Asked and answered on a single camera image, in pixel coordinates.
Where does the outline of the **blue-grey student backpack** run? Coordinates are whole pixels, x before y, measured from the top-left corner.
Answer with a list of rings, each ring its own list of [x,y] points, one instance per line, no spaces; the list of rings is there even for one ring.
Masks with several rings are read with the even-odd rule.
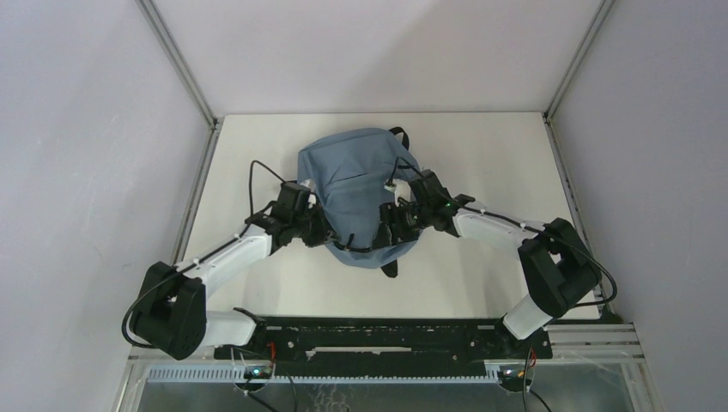
[[[398,259],[419,236],[396,235],[380,210],[410,199],[418,168],[401,127],[344,131],[298,152],[297,180],[317,195],[333,231],[326,248],[340,263],[397,277]]]

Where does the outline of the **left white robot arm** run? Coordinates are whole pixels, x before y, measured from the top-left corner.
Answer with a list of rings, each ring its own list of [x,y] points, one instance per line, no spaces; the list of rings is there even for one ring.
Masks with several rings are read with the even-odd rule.
[[[136,348],[159,349],[184,360],[201,347],[235,346],[249,358],[269,344],[264,320],[245,309],[212,310],[209,299],[255,263],[300,239],[308,247],[332,241],[314,183],[285,181],[276,200],[252,214],[241,230],[201,257],[152,264],[121,332]]]

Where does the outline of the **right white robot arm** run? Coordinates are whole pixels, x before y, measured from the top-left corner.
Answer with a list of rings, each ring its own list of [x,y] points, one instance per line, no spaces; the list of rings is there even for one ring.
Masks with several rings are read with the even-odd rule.
[[[527,293],[496,327],[496,345],[505,356],[520,356],[537,330],[585,306],[584,297],[602,280],[603,266],[567,220],[529,221],[465,194],[453,197],[430,170],[417,172],[411,181],[390,177],[384,187],[394,200],[380,208],[378,245],[411,241],[431,227],[487,243],[520,262]]]

